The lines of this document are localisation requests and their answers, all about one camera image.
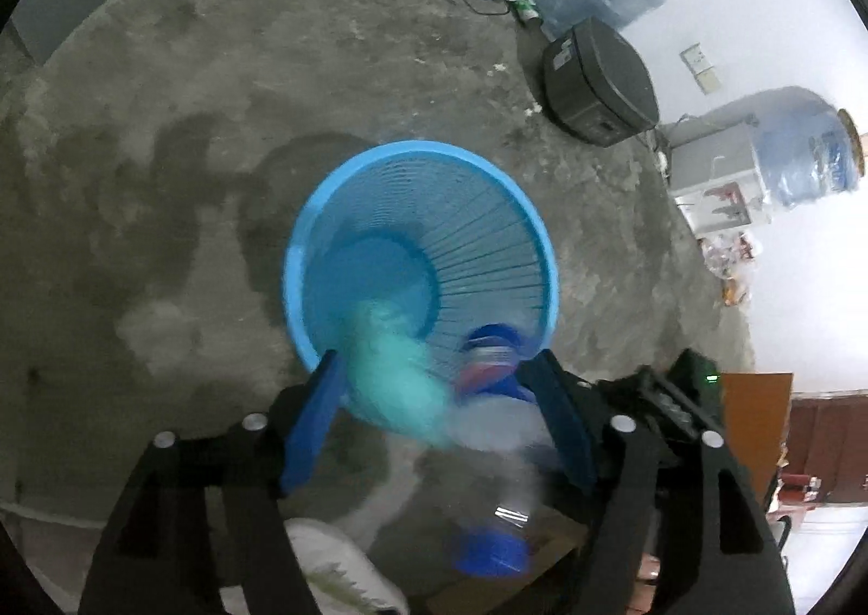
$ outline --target blue bottle cap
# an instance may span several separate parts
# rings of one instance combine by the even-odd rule
[[[468,335],[461,347],[464,367],[456,381],[460,395],[475,394],[515,372],[522,359],[522,337],[502,323],[480,326]]]
[[[461,539],[456,568],[468,576],[500,579],[519,576],[528,569],[531,556],[521,537],[507,531],[485,529]]]

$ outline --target basket rim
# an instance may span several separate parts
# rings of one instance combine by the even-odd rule
[[[340,189],[353,176],[374,163],[394,159],[402,155],[433,154],[442,157],[451,157],[470,164],[489,177],[491,181],[504,189],[513,203],[522,210],[527,217],[534,235],[534,245],[537,253],[544,264],[544,304],[545,315],[538,339],[539,350],[548,348],[554,326],[557,324],[559,290],[557,277],[557,258],[554,256],[554,247],[548,237],[548,231],[543,219],[537,212],[537,208],[524,193],[521,187],[515,183],[505,172],[494,166],[479,155],[470,150],[431,140],[401,140],[395,143],[378,145],[351,157],[333,170],[308,197],[301,211],[298,212],[292,235],[286,247],[283,266],[282,294],[283,307],[288,325],[289,335],[295,345],[296,355],[304,364],[308,372],[320,363],[320,355],[311,343],[305,329],[304,314],[302,308],[302,287],[304,282],[304,256],[307,242],[314,230],[314,225],[334,193]]]

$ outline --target teal cloth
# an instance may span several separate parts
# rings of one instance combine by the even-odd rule
[[[431,375],[428,348],[408,333],[399,309],[377,300],[360,303],[350,320],[344,357],[346,407],[354,416],[435,446],[447,443],[452,388]]]

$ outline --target wooden cabinet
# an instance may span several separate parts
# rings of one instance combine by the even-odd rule
[[[868,397],[796,400],[787,472],[822,479],[821,502],[868,502]]]
[[[720,382],[726,440],[748,469],[754,495],[762,504],[778,468],[793,375],[724,373]]]

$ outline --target concrete floor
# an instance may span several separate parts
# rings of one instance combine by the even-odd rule
[[[221,432],[304,381],[279,302],[292,221],[328,171],[392,140],[460,145],[527,191],[568,367],[615,377],[692,346],[749,368],[648,150],[534,112],[534,40],[455,0],[111,0],[40,69],[4,35],[0,497],[103,520],[154,433]],[[439,540],[423,454],[342,417],[286,509],[430,589],[436,569],[402,556],[408,534],[417,554]]]

